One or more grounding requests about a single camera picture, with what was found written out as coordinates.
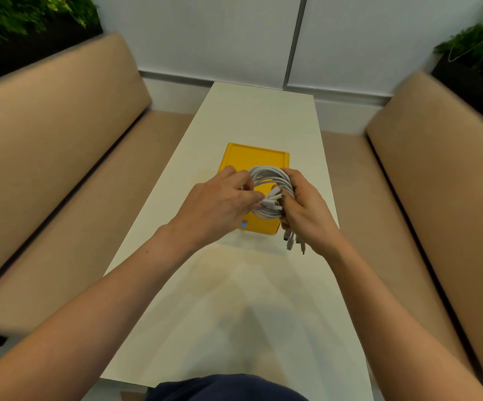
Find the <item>person's left hand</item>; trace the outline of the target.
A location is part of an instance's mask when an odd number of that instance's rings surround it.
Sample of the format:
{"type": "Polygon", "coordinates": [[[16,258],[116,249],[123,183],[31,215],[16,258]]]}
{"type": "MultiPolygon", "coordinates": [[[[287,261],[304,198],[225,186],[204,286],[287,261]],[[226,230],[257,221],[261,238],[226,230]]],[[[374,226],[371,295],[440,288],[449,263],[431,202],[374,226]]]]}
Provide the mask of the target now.
{"type": "Polygon", "coordinates": [[[224,168],[191,189],[168,226],[176,243],[194,253],[234,231],[247,214],[229,204],[224,168]]]}

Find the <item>person's right hand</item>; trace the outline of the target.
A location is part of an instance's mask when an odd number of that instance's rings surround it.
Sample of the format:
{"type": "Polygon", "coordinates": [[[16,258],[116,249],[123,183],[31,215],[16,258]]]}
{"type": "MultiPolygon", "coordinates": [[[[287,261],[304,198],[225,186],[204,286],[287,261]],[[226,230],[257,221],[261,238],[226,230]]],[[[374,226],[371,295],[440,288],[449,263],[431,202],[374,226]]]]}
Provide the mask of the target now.
{"type": "Polygon", "coordinates": [[[336,257],[343,243],[338,225],[324,198],[298,170],[283,168],[290,178],[294,194],[282,189],[283,227],[291,229],[318,255],[336,257]]]}

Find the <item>person's right forearm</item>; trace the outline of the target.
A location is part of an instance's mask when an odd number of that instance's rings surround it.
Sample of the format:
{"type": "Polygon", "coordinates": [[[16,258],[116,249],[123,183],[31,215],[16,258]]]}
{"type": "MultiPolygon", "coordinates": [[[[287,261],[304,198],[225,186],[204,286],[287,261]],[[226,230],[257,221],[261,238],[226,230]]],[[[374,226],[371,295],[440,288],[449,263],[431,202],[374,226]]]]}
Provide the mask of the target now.
{"type": "Polygon", "coordinates": [[[483,385],[399,303],[342,236],[328,262],[385,401],[483,401],[483,385]]]}

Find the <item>person's left forearm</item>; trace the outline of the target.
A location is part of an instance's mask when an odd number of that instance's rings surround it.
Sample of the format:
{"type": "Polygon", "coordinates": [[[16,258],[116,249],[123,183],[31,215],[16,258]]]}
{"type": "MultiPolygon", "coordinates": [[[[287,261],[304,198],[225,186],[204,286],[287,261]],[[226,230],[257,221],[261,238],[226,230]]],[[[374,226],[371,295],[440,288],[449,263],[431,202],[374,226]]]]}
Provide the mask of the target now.
{"type": "Polygon", "coordinates": [[[79,401],[152,300],[199,248],[169,223],[0,359],[0,401],[79,401]]]}

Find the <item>yellow tray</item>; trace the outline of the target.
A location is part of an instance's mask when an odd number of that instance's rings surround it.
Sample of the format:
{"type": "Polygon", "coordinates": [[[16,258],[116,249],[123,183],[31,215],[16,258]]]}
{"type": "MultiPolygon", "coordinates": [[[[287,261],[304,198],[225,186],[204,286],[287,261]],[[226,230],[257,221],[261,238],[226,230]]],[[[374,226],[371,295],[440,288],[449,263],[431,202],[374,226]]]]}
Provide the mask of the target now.
{"type": "MultiPolygon", "coordinates": [[[[227,166],[232,166],[236,170],[250,170],[255,166],[287,168],[289,164],[290,153],[288,152],[228,143],[218,171],[227,166]]],[[[275,235],[279,228],[279,220],[265,220],[253,213],[246,215],[238,226],[240,230],[265,235],[275,235]]]]}

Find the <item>beige upholstered bench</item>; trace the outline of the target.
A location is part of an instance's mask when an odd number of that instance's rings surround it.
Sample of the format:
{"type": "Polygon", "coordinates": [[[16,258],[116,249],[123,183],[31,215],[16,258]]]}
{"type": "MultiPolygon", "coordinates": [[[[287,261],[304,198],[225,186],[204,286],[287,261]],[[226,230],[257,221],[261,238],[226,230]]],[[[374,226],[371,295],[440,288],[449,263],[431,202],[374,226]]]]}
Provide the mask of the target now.
{"type": "Polygon", "coordinates": [[[99,280],[193,116],[117,33],[0,78],[0,346],[99,280]]]}
{"type": "Polygon", "coordinates": [[[362,134],[322,140],[344,235],[483,382],[483,116],[416,72],[362,134]]]}

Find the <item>person's dark blue clothing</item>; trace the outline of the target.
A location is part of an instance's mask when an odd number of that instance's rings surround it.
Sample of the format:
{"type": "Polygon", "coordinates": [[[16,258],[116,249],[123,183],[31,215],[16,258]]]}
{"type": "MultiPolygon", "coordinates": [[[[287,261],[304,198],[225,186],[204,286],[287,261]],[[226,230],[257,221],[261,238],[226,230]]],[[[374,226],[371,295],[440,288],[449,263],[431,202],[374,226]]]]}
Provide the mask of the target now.
{"type": "Polygon", "coordinates": [[[164,382],[148,388],[144,401],[309,401],[280,384],[249,374],[218,374],[164,382]]]}

